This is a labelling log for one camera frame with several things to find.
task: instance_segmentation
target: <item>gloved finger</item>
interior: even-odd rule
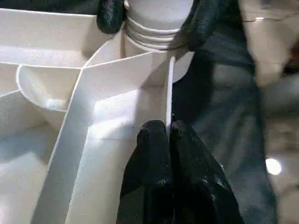
[[[187,47],[190,51],[195,51],[207,41],[217,22],[225,14],[230,2],[231,0],[199,1],[186,31]]]
[[[106,34],[117,33],[125,18],[124,0],[100,0],[97,13],[98,28]]]
[[[171,161],[178,224],[243,224],[221,166],[182,121],[171,127]]]
[[[169,144],[162,121],[145,123],[137,147],[126,166],[121,200],[142,188],[143,223],[170,224],[173,220],[173,185]]]

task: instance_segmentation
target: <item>dark fabric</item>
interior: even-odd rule
[[[0,0],[0,7],[96,14],[99,0]],[[173,113],[211,150],[235,193],[245,224],[275,224],[276,203],[265,168],[260,93],[236,0],[188,74],[173,88]]]

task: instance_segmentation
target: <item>white plastic surface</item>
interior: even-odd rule
[[[128,17],[146,28],[180,30],[193,2],[194,0],[128,0]]]
[[[22,94],[57,130],[64,119],[80,69],[20,66],[17,83]]]
[[[192,55],[95,20],[0,9],[1,224],[114,224],[140,127],[170,126],[173,74]]]

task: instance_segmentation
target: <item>hand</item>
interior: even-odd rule
[[[190,51],[195,51],[207,41],[230,1],[195,0],[198,5],[186,32],[187,47]],[[125,19],[123,2],[124,0],[100,0],[97,25],[102,32],[115,34],[120,30]]]
[[[183,121],[171,125],[171,165],[178,224],[244,224],[221,166]]]
[[[171,224],[173,218],[177,224],[244,223],[221,166],[182,121],[172,124],[170,150],[162,121],[142,126],[124,172],[121,200],[138,189],[143,189],[145,224]],[[135,216],[132,207],[123,206]]]

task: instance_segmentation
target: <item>light spot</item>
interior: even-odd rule
[[[130,5],[129,5],[128,0],[125,0],[125,1],[123,2],[123,5],[124,5],[124,7],[125,7],[126,10],[129,10]]]
[[[256,17],[256,21],[260,22],[263,21],[265,18],[264,17]]]
[[[278,175],[281,173],[281,165],[276,159],[266,159],[266,167],[269,174]]]

